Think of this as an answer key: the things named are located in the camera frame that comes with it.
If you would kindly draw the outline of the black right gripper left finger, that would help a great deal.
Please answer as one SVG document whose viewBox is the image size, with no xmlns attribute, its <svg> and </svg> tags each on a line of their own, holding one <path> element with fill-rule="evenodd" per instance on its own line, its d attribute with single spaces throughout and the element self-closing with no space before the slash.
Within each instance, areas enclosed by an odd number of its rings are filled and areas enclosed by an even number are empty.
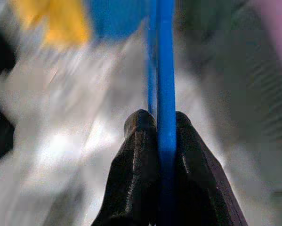
<svg viewBox="0 0 282 226">
<path fill-rule="evenodd" d="M 156 123 L 140 109 L 124 124 L 125 140 L 113 159 L 101 209 L 91 226 L 154 226 L 160 164 Z"/>
</svg>

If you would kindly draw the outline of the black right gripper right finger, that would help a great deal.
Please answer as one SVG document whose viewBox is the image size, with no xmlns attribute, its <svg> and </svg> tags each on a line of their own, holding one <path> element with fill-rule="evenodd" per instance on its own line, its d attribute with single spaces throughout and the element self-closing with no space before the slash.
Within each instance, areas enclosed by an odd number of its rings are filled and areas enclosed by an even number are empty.
<svg viewBox="0 0 282 226">
<path fill-rule="evenodd" d="M 190 119 L 176 113 L 176 226 L 248 226 L 225 172 Z"/>
</svg>

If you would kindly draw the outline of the blue plastic clothes hanger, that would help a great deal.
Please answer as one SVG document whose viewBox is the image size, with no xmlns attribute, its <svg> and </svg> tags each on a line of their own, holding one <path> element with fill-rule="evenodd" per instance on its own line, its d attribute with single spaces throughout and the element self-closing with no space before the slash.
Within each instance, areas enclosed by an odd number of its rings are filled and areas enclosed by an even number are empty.
<svg viewBox="0 0 282 226">
<path fill-rule="evenodd" d="M 146 0 L 148 111 L 157 120 L 157 150 L 161 188 L 156 226 L 174 223 L 174 161 L 176 156 L 176 105 L 172 16 L 174 0 Z"/>
</svg>

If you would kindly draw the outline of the grey upholstered sofa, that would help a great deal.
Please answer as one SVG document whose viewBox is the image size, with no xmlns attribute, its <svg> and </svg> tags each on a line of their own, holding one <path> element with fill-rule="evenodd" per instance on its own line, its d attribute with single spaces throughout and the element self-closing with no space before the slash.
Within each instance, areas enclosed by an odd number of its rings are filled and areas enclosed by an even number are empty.
<svg viewBox="0 0 282 226">
<path fill-rule="evenodd" d="M 176 0 L 175 29 L 232 175 L 282 192 L 282 59 L 261 0 Z"/>
</svg>

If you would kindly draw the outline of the blue t-shirt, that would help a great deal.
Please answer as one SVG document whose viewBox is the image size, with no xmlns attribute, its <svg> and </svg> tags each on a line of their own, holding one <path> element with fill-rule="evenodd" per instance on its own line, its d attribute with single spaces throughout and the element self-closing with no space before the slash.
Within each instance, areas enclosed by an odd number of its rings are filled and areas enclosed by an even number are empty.
<svg viewBox="0 0 282 226">
<path fill-rule="evenodd" d="M 96 40 L 120 41 L 139 29 L 155 0 L 86 0 Z"/>
</svg>

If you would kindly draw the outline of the yellow t-shirt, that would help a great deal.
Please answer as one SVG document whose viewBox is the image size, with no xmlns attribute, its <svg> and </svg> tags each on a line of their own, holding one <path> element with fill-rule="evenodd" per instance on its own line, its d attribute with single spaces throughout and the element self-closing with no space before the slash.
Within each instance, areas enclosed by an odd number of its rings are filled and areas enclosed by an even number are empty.
<svg viewBox="0 0 282 226">
<path fill-rule="evenodd" d="M 92 29 L 82 0 L 9 0 L 25 29 L 43 28 L 43 45 L 66 48 L 87 44 Z"/>
</svg>

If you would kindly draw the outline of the pink floor mat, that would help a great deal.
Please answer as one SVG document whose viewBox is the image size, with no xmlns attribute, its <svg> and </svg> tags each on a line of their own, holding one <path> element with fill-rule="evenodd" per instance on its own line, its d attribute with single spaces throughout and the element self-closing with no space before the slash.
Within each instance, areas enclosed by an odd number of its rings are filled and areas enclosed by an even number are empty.
<svg viewBox="0 0 282 226">
<path fill-rule="evenodd" d="M 261 0 L 260 7 L 261 14 L 282 59 L 282 0 Z"/>
</svg>

